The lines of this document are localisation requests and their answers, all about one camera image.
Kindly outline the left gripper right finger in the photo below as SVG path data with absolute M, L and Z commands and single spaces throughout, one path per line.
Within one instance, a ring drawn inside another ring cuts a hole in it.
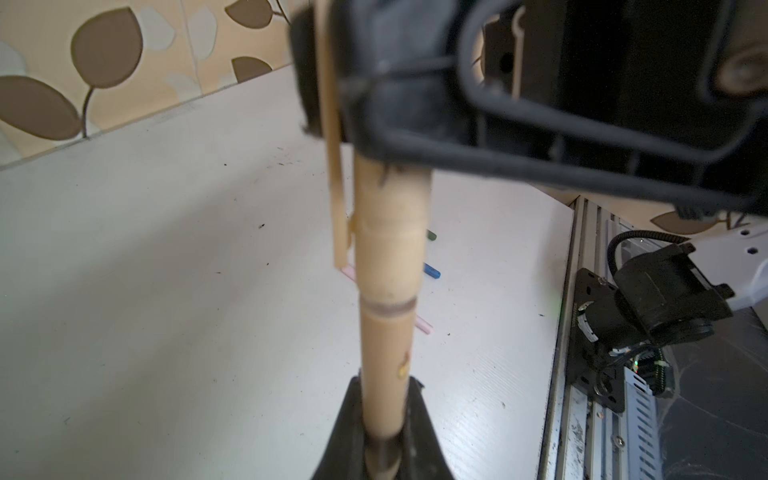
M 415 377 L 409 378 L 405 421 L 400 435 L 402 454 L 398 478 L 453 480 L 423 399 L 423 387 Z

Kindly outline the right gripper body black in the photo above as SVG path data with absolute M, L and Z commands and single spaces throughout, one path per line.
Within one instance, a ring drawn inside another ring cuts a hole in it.
M 763 1 L 529 1 L 510 94 L 485 116 L 530 129 L 534 182 L 705 210 L 767 212 Z

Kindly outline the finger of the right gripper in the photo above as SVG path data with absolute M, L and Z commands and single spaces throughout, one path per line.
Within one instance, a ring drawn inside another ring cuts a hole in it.
M 333 1 L 342 142 L 395 164 L 468 168 L 473 120 L 456 44 L 468 1 Z

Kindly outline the tan pen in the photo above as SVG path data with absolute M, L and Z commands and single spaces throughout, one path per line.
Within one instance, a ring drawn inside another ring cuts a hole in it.
M 360 300 L 364 460 L 372 479 L 392 479 L 401 462 L 417 300 Z

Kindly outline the tan pen cap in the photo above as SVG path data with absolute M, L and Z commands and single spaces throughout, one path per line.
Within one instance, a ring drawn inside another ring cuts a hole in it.
M 423 278 L 432 171 L 395 167 L 359 152 L 354 163 L 354 211 L 346 216 L 341 119 L 328 24 L 329 1 L 314 7 L 320 125 L 328 161 L 334 265 L 348 263 L 355 243 L 361 305 L 394 316 L 415 308 Z

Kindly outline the blue pen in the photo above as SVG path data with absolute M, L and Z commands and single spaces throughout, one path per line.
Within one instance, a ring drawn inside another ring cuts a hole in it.
M 433 279 L 439 279 L 441 277 L 441 272 L 427 263 L 423 264 L 423 271 Z

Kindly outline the pink pen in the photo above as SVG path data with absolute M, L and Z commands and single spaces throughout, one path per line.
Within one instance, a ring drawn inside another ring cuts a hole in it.
M 353 282 L 357 282 L 356 269 L 353 265 L 347 265 L 341 269 L 341 272 Z M 419 315 L 416 315 L 415 327 L 426 335 L 433 332 L 433 326 Z

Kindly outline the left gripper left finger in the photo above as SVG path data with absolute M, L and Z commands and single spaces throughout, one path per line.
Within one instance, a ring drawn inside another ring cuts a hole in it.
M 361 382 L 353 376 L 312 480 L 367 479 Z

